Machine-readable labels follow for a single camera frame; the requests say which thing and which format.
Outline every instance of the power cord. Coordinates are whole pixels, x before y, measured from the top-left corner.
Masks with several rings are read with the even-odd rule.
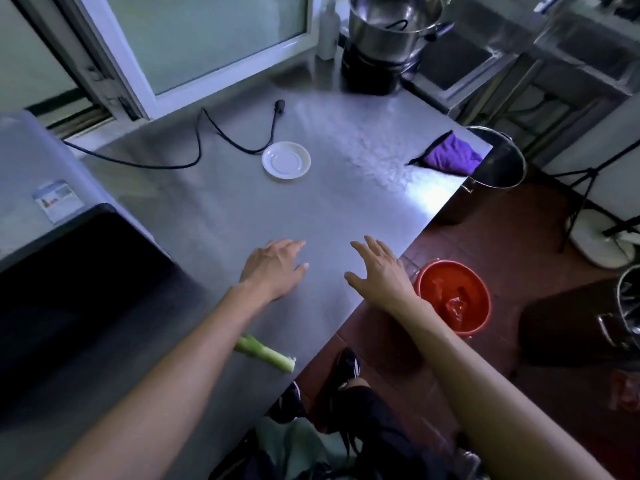
[[[85,148],[82,148],[81,146],[78,146],[73,143],[69,143],[68,141],[65,141],[65,140],[62,140],[62,143],[66,144],[67,146],[70,146],[71,148],[75,148],[76,150],[84,152],[87,155],[91,155],[92,157],[100,158],[100,160],[105,160],[112,163],[118,163],[120,165],[132,166],[134,168],[144,168],[147,170],[181,170],[184,168],[190,168],[192,166],[196,166],[199,163],[200,159],[202,158],[202,142],[200,140],[200,120],[202,119],[203,114],[206,115],[207,119],[210,120],[211,124],[215,127],[215,129],[218,131],[220,136],[226,142],[233,145],[235,148],[237,148],[241,152],[247,153],[249,155],[257,155],[265,151],[265,149],[267,149],[267,147],[273,143],[273,132],[276,128],[276,119],[282,113],[284,113],[284,99],[278,99],[273,108],[273,120],[271,122],[271,135],[269,137],[269,141],[267,142],[267,144],[265,144],[263,147],[259,148],[258,150],[249,150],[244,146],[240,146],[235,141],[231,140],[231,138],[229,138],[226,134],[224,134],[224,132],[219,128],[219,126],[211,118],[207,110],[201,107],[200,112],[198,113],[198,117],[196,118],[196,124],[195,124],[196,139],[198,140],[198,156],[196,157],[196,160],[184,165],[143,165],[140,163],[133,163],[133,162],[128,162],[124,160],[117,160],[116,158],[106,157],[104,155],[101,155],[100,153],[92,152],[91,150],[87,150]]]

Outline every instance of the green onion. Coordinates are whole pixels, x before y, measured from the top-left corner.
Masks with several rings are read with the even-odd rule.
[[[293,372],[296,366],[296,359],[285,357],[268,347],[265,347],[251,335],[240,337],[235,346],[236,352],[259,358],[283,372]]]

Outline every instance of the hand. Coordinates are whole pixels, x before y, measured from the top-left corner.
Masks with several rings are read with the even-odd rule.
[[[246,260],[240,274],[241,283],[251,283],[266,294],[268,301],[280,298],[291,291],[307,272],[308,263],[293,269],[293,264],[304,241],[280,239],[269,241],[258,248]]]
[[[417,295],[406,275],[404,265],[382,241],[364,236],[367,245],[352,241],[351,245],[362,256],[367,267],[367,279],[348,271],[344,274],[349,285],[360,295],[384,311],[395,314],[399,307]]]

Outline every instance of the plug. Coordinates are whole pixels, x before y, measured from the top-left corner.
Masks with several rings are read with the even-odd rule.
[[[282,114],[284,112],[284,99],[278,99],[274,108],[276,114]]]

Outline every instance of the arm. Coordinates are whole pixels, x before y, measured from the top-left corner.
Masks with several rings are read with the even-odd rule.
[[[203,322],[53,468],[48,480],[160,478],[196,427],[240,334],[268,302],[298,284],[302,241],[271,241]]]
[[[367,301],[386,310],[428,361],[460,425],[496,479],[612,480],[562,428],[476,354],[418,297],[402,262],[369,236],[351,245],[367,279],[345,278]]]

